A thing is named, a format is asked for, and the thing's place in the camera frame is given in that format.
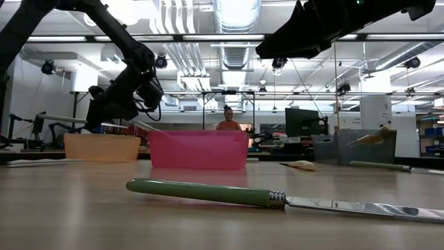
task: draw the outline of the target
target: pink plastic bin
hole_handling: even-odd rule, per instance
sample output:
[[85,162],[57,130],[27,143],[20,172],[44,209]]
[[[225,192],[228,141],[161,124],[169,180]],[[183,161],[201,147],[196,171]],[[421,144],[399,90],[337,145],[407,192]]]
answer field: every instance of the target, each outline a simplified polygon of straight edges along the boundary
[[242,131],[151,131],[153,167],[242,169],[248,136]]

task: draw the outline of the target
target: table knife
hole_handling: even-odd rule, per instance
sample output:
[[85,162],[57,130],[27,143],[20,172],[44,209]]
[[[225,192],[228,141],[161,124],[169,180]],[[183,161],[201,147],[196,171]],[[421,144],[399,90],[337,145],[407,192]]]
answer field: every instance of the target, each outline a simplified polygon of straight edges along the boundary
[[414,222],[444,224],[444,210],[396,206],[383,203],[287,197],[285,192],[281,191],[163,181],[151,178],[134,178],[126,183],[126,188],[130,191],[144,194],[218,201],[263,208],[283,209],[285,206],[291,206],[294,208],[377,215]]
[[395,165],[395,164],[384,164],[384,163],[362,162],[362,161],[352,161],[351,165],[355,167],[373,167],[373,168],[395,170],[395,171],[409,172],[409,173],[444,175],[444,171],[433,170],[433,169],[422,169],[406,165]]

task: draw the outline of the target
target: person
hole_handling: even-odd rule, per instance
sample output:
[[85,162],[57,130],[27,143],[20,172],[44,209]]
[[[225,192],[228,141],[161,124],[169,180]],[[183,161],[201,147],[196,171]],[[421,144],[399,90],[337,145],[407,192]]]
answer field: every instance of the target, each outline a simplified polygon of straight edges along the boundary
[[219,123],[216,130],[237,130],[242,131],[241,125],[233,121],[233,109],[228,106],[223,107],[223,115],[225,116],[225,121]]

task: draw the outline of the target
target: gray container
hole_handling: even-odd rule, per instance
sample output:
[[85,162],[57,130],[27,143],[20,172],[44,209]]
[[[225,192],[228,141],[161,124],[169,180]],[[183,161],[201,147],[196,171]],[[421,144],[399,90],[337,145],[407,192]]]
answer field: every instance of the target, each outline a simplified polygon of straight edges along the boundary
[[348,146],[365,135],[376,133],[378,130],[350,129],[337,132],[331,142],[319,142],[320,137],[314,138],[315,160],[317,163],[331,165],[350,165],[353,160],[393,164],[395,162],[396,133],[382,143]]

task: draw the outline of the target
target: wooden table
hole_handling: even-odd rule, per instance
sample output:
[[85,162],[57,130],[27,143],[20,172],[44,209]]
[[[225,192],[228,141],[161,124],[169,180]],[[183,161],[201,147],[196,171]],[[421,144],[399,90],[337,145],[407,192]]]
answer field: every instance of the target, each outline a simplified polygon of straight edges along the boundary
[[442,249],[444,226],[314,210],[266,210],[129,192],[133,177],[238,184],[299,197],[444,209],[444,178],[275,162],[244,171],[149,161],[0,169],[0,249]]

